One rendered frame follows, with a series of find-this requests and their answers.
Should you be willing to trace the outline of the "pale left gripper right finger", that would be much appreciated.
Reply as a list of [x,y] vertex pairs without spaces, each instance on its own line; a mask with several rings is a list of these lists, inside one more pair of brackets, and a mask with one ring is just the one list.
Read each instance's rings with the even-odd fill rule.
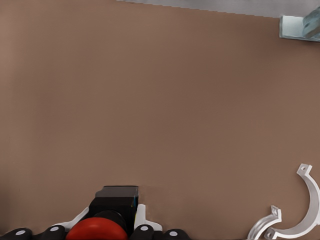
[[146,206],[139,204],[134,221],[134,230],[129,240],[192,240],[182,229],[174,228],[163,232],[163,227],[146,218]]

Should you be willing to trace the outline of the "red button with black base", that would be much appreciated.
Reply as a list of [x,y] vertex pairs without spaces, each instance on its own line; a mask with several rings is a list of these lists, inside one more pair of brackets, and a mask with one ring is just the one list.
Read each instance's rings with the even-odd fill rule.
[[129,240],[139,203],[136,185],[104,186],[65,240]]

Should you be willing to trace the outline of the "large white pipe clamp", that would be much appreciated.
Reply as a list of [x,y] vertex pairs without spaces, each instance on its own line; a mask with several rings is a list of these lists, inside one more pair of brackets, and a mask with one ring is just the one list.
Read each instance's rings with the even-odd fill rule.
[[312,167],[312,165],[301,163],[296,172],[304,181],[309,193],[309,207],[305,217],[296,226],[288,229],[269,227],[264,234],[267,240],[297,239],[320,225],[320,188],[310,175]]

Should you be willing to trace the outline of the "pale left gripper left finger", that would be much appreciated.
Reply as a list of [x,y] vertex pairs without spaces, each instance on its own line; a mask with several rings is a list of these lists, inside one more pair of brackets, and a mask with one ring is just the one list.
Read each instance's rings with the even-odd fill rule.
[[80,220],[83,220],[88,212],[89,207],[86,207],[73,220],[56,223],[39,234],[34,234],[33,231],[27,227],[16,228],[0,235],[0,240],[65,240],[67,233]]

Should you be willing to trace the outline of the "silver frame post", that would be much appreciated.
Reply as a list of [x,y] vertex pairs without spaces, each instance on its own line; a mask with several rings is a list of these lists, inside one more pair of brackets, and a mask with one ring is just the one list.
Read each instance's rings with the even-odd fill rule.
[[303,18],[302,36],[320,38],[320,6]]

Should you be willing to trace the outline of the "small white pipe clamp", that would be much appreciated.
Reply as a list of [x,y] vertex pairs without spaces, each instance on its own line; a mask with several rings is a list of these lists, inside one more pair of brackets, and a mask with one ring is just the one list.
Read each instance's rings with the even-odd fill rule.
[[269,227],[282,221],[282,210],[275,206],[270,206],[270,214],[259,219],[250,229],[247,240],[259,240]]

